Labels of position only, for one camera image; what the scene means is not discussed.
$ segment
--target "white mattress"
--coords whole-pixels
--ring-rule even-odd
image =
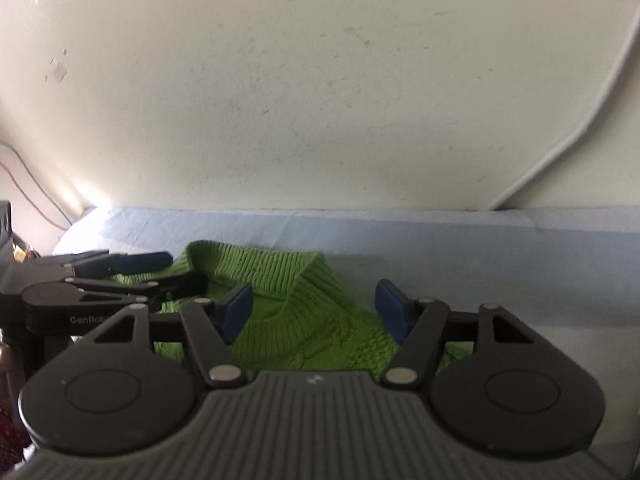
[[[168,250],[211,239],[323,251],[361,304],[393,280],[457,310],[503,304],[593,374],[607,397],[600,446],[640,434],[640,208],[506,212],[94,210],[55,253]]]

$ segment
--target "gray ribbed plate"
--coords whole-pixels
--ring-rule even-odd
[[[535,463],[510,462],[481,454],[444,433],[415,394],[385,390],[366,372],[262,372],[253,383],[239,390],[210,393],[187,425],[151,448],[101,459],[44,450],[9,478],[611,480],[614,477],[583,452]]]

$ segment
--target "white cable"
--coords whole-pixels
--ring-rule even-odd
[[[491,202],[488,203],[484,210],[492,211],[501,207],[505,202],[507,202],[508,199],[519,192],[529,182],[536,178],[542,171],[546,170],[549,165],[558,160],[558,158],[563,153],[565,153],[580,138],[582,138],[584,134],[587,133],[587,131],[593,124],[593,121],[602,110],[602,107],[609,99],[613,89],[620,79],[620,75],[622,74],[629,55],[634,49],[636,39],[638,38],[638,33],[640,30],[640,9],[636,11],[636,15],[634,16],[634,20],[632,23],[633,27],[626,35],[622,49],[618,53],[618,56],[613,63],[613,68],[611,72],[609,72],[609,75],[607,75],[607,77],[605,78],[604,84],[602,85],[602,88],[596,96],[596,101],[594,102],[593,107],[591,107],[588,111],[586,117],[580,122],[580,124],[578,124],[578,127],[575,130],[573,130],[568,136],[566,136],[563,140],[561,140],[554,147],[548,150],[548,152],[546,152],[545,155],[543,155],[542,158],[540,158],[540,160],[537,161],[537,163],[529,169],[529,171],[527,171],[523,176],[521,176],[518,180],[511,184],[502,193],[500,193],[500,195],[498,195],[495,199],[491,200]]]

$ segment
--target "white wall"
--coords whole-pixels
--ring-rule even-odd
[[[4,124],[9,124],[7,114],[0,114],[0,118],[4,119]],[[65,181],[61,175],[52,174],[50,172],[51,170],[49,170],[49,172],[42,171],[42,168],[50,168],[52,164],[50,162],[48,163],[46,159],[38,160],[34,158],[26,146],[16,144],[16,139],[10,136],[7,129],[3,128],[3,124],[1,123],[0,141],[8,142],[18,150],[23,161],[28,165],[28,168],[30,168],[33,176],[38,179],[40,185],[50,196],[53,196],[54,199],[57,199],[62,204],[63,210],[72,221],[77,219],[83,204],[78,199],[77,193],[73,194],[67,191],[70,188],[70,183]],[[29,199],[38,207],[41,213],[61,228],[66,229],[69,226],[68,221],[60,211],[34,183],[18,156],[1,143],[0,162],[11,173],[20,188],[22,188]],[[41,254],[49,254],[65,231],[54,227],[36,211],[34,206],[28,202],[20,190],[18,190],[15,182],[2,166],[0,166],[0,200],[9,200],[11,202],[12,227],[14,232]]]
[[[594,127],[510,207],[640,205],[640,42]]]
[[[482,208],[590,116],[640,7],[0,1],[20,142],[114,205],[181,208]]]

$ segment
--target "black bracket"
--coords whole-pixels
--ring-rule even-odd
[[[167,252],[128,255],[97,250],[21,264],[11,257],[5,263],[0,276],[0,329],[2,342],[12,348],[15,367],[20,368],[6,373],[18,427],[22,423],[17,393],[25,380],[71,343],[69,336],[89,332],[137,296],[146,296],[157,310],[170,295],[193,296],[206,290],[206,278],[189,274],[166,278],[164,285],[143,285],[144,294],[140,285],[123,286],[109,279],[113,274],[158,272],[172,261]]]
[[[246,377],[221,332],[230,319],[244,317],[244,324],[251,300],[243,285],[223,302],[223,314],[209,298],[194,298],[177,313],[149,314],[143,303],[124,307],[26,383],[20,413],[30,435],[39,446],[89,456],[161,440],[187,419],[197,384],[181,364],[154,354],[154,336],[182,342],[207,389],[241,386]]]
[[[376,309],[401,344],[381,384],[420,393],[460,440],[526,460],[588,448],[604,416],[598,383],[508,310],[452,312],[409,300],[388,280],[378,283]],[[464,340],[473,355],[438,372],[445,343]]]

